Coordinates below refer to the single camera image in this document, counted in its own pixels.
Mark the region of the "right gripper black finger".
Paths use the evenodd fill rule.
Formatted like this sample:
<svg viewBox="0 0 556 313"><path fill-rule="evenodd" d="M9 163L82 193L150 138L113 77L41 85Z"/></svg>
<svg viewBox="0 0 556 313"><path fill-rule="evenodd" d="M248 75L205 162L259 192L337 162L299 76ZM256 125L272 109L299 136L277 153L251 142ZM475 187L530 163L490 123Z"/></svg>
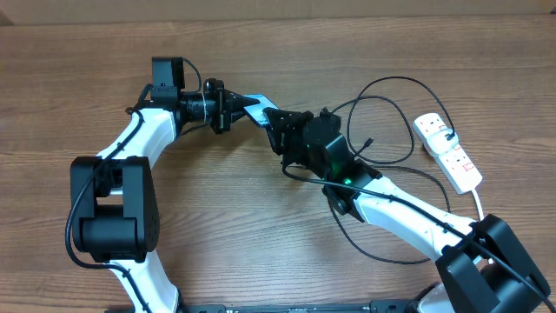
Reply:
<svg viewBox="0 0 556 313"><path fill-rule="evenodd" d="M266 118L266 129L287 129L302 126L304 124L304 114L300 111L278 110L265 108L263 116Z"/></svg>
<svg viewBox="0 0 556 313"><path fill-rule="evenodd" d="M280 156L280 155L282 154L282 151L281 151L281 139L280 139L280 134L281 134L281 133L280 133L280 132L276 133L276 132L273 130L273 128L272 128L272 126L271 126L270 124L267 124L267 125L264 127L264 129L265 129L265 131L267 132L268 140L269 140L270 147L271 147L272 151L273 151L276 155Z"/></svg>

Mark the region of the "Samsung Galaxy smartphone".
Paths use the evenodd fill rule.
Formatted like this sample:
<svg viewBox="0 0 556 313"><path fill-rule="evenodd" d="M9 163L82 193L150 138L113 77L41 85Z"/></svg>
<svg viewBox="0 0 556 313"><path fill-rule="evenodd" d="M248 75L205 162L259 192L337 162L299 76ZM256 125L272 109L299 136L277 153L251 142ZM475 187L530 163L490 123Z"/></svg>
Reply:
<svg viewBox="0 0 556 313"><path fill-rule="evenodd" d="M248 94L248 97L258 100L259 103L250 104L244 107L243 110L257 127L265 128L267 125L269 125L269 121L263 111L266 108L278 110L278 107L263 94Z"/></svg>

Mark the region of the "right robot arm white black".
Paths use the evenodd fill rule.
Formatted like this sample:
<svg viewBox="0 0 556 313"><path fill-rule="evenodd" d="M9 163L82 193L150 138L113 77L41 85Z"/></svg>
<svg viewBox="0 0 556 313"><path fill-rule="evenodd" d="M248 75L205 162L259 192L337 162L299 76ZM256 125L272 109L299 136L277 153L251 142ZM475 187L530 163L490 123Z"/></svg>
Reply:
<svg viewBox="0 0 556 313"><path fill-rule="evenodd" d="M555 309L547 280L502 219L456 216L406 193L354 156L340 118L327 110L318 117L273 108L262 114L284 167L306 167L341 214L390 231L435 264L440 283L414 312L532 312L541 303Z"/></svg>

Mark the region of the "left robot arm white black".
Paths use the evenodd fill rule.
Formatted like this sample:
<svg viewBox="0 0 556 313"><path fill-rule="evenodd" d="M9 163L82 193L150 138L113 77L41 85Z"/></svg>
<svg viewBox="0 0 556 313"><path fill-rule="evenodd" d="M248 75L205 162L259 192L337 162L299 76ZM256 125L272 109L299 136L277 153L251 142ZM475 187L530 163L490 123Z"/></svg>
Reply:
<svg viewBox="0 0 556 313"><path fill-rule="evenodd" d="M245 107L258 101L227 90L223 81L199 78L187 90L184 57L155 57L152 81L118 138L96 156L70 165L71 209L64 231L69 258L79 267L109 270L132 301L134 312L184 312L156 251L160 216L152 169L164 149L191 123L194 130L230 130Z"/></svg>

